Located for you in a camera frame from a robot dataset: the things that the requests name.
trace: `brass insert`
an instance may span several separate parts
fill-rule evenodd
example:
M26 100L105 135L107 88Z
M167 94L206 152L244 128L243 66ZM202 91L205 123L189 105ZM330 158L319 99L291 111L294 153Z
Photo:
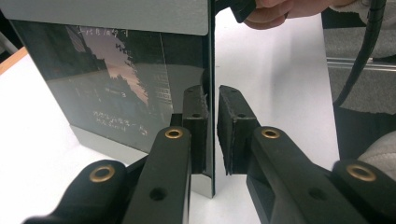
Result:
M262 130L262 136L266 138L278 138L280 137L280 133L277 130L264 129Z
M115 173L116 170L114 170L114 167L112 165L98 166L91 172L90 180L93 183L105 182L110 179Z
M180 129L170 129L166 131L165 136L167 138L179 138L183 136L183 132Z
M376 176L373 171L369 170L368 168L358 165L358 164L350 164L346 167L347 172L355 178L358 178L362 181L375 181Z

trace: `metal bar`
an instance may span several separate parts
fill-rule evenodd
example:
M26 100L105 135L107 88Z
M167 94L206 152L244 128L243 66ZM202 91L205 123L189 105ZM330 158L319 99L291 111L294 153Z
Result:
M332 68L351 69L355 60L346 58L327 58L327 65ZM396 65L390 63L375 63L369 59L364 70L396 72Z
M9 54L16 53L18 49L0 32L0 46L2 46Z

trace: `white surface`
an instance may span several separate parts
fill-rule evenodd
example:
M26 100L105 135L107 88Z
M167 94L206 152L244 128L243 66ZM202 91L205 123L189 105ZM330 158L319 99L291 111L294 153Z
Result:
M262 125L331 168L338 153L320 17L269 31L236 24L230 11L217 20L217 88L239 89ZM78 143L29 56L0 76L0 104L0 223L21 223L50 213L83 167L107 157ZM246 177L225 176L219 145L216 162L217 195L191 194L190 223L259 223Z

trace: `black cable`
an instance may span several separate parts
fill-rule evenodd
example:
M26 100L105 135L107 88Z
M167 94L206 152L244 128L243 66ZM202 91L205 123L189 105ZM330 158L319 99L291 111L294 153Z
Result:
M340 106L344 103L345 99L348 97L353 85L355 85L361 71L367 64L370 55L375 47L376 40L379 36L379 31L381 30L382 19L384 17L385 4L387 0L372 0L370 5L370 10L368 14L368 22L366 27L366 32L364 34L363 43L361 45L361 50L359 51L358 57L353 64L352 70L346 80L346 85L341 90L340 95L334 101L333 106Z
M396 64L396 54L383 58L373 58L373 63L390 63Z

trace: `gray fabric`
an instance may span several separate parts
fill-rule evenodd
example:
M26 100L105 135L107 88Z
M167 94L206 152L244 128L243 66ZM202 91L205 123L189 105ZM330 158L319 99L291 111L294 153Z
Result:
M396 180L396 132L388 133L374 142L359 160L375 166Z
M334 7L331 9L339 12L356 12L359 13L361 20L367 23L367 14L370 8L371 0L357 0L344 7ZM385 7L384 20L382 29L396 29L396 1L388 0Z

